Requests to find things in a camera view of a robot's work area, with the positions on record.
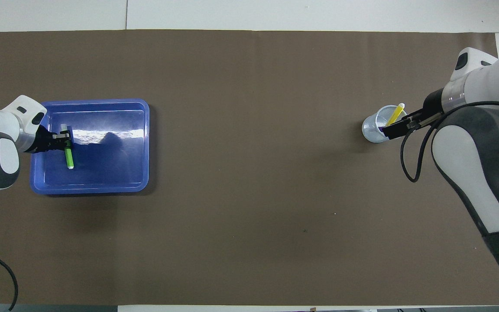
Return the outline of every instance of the plastic cup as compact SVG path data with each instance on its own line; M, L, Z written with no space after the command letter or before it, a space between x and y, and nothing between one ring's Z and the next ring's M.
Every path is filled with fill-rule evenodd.
M388 141L388 138L380 131L379 127L386 126L388 119L390 119L390 116L392 116L395 109L396 105L386 105L363 121L363 136L369 140L369 142L380 143ZM405 115L407 115L407 113L402 111L396 121L400 120Z

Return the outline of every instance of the blue plastic tray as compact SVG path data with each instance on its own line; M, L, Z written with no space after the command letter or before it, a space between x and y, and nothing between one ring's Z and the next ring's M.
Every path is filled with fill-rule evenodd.
M72 130L74 169L62 150L32 154L38 194L138 192L149 179L149 107L142 99L47 101L41 125Z

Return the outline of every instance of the green marker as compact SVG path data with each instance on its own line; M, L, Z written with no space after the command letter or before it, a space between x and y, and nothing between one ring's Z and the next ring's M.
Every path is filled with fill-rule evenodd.
M67 124L61 124L61 131L67 131ZM67 147L65 148L65 158L67 158L67 168L69 169L75 168L75 163L73 162L73 152L71 150L72 144L72 141L68 140Z

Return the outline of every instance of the black cable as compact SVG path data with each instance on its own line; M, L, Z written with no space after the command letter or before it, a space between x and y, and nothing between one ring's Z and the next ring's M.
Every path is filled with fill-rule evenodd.
M446 119L449 115L453 114L455 111L458 109L464 108L464 107L471 107L471 106L480 106L480 105L495 105L499 106L499 101L477 101L475 103L469 103L465 104L463 106L456 107L449 112L445 113L442 115L440 118L438 118L428 129L427 133L424 135L423 141L421 143L421 148L419 149L419 155L417 159L417 170L415 171L415 177L412 178L412 176L409 175L409 172L405 166L404 162L404 147L405 147L405 142L408 140L408 137L413 133L415 130L418 128L411 128L405 135L404 140L402 140L402 146L400 147L400 163L402 164L402 169L404 170L404 174L408 180L411 182L417 182L419 180L419 176L421 176L421 168L422 168L422 159L424 155L424 149L426 148L426 144L428 142L428 139L430 138L432 132L440 126L440 124Z
M2 267L4 267L7 270L7 272L9 272L10 278L13 279L14 296L13 296L13 302L10 304L10 307L9 307L9 311L10 311L14 308L14 305L16 304L16 300L18 299L18 283L16 282L16 277L14 276L13 271L1 259L0 259L0 265L2 265Z

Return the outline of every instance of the yellow pen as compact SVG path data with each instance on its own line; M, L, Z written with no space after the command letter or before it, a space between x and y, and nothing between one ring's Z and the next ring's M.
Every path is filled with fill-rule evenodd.
M393 124L396 121L398 116L400 114L402 114L402 111L404 110L404 108L405 108L404 103L400 103L400 104L398 104L398 106L396 106L396 109L394 109L392 116L390 116L390 119L388 119L388 122L386 123L386 127L390 126L391 124Z

